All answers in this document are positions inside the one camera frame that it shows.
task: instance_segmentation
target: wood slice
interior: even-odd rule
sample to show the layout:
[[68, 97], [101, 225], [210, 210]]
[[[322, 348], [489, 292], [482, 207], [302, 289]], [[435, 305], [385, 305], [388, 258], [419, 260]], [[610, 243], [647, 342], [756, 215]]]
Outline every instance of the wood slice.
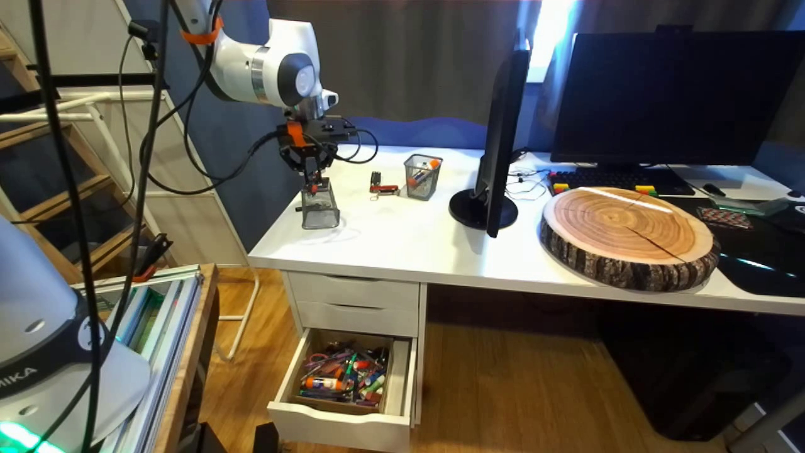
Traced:
[[562, 264], [624, 289], [686, 289], [717, 264], [717, 245], [696, 216], [610, 187], [552, 196], [537, 238]]

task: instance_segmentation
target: desk drawer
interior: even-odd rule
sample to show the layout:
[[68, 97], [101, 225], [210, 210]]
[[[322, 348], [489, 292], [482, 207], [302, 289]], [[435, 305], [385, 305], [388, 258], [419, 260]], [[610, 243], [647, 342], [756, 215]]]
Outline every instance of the desk drawer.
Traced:
[[298, 370], [313, 342], [313, 336], [313, 331], [302, 333], [298, 348], [281, 381], [281, 389], [277, 397], [268, 402], [268, 414], [279, 430], [279, 441], [325, 443], [362, 451], [408, 451], [418, 370], [414, 339], [393, 339], [381, 410], [355, 415], [294, 402]]
[[419, 336], [419, 284], [286, 273], [298, 328]]

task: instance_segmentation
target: colorful items in drawer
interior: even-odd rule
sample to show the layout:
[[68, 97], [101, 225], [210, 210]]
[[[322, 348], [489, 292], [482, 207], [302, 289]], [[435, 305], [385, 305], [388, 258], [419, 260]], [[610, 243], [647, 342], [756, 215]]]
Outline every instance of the colorful items in drawer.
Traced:
[[356, 351], [347, 342], [328, 342], [327, 348], [306, 355], [298, 397], [379, 410], [385, 366], [388, 348]]

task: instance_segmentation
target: computer monitor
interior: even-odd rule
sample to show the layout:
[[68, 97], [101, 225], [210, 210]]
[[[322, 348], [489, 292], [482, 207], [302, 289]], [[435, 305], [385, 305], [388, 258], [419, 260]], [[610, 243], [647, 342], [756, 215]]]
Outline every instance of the computer monitor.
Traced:
[[493, 85], [493, 100], [486, 123], [486, 148], [478, 163], [476, 187], [458, 192], [450, 199], [455, 222], [486, 229], [498, 238], [498, 229], [517, 219], [517, 207], [506, 199], [507, 163], [512, 162], [512, 138], [521, 117], [522, 85], [528, 76], [531, 48], [521, 35], [506, 54]]
[[550, 162], [751, 163], [805, 32], [577, 32]]

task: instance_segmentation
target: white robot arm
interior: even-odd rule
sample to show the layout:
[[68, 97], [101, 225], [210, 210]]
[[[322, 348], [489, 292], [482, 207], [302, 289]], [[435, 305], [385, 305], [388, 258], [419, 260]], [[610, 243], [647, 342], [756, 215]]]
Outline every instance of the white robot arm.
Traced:
[[320, 83], [320, 50], [308, 24], [268, 21], [263, 46], [230, 40], [210, 0], [175, 0], [183, 39], [198, 54], [214, 46], [210, 83], [230, 100], [298, 112], [306, 120], [337, 105], [337, 94]]
[[175, 0], [183, 40], [208, 66], [208, 89], [228, 100], [286, 108], [277, 128], [281, 160], [305, 176], [305, 187], [322, 185], [322, 170], [333, 160], [337, 141], [349, 138], [349, 127], [325, 117], [338, 97], [320, 83], [320, 50], [308, 24], [268, 21], [262, 46], [230, 40], [215, 17], [214, 0]]

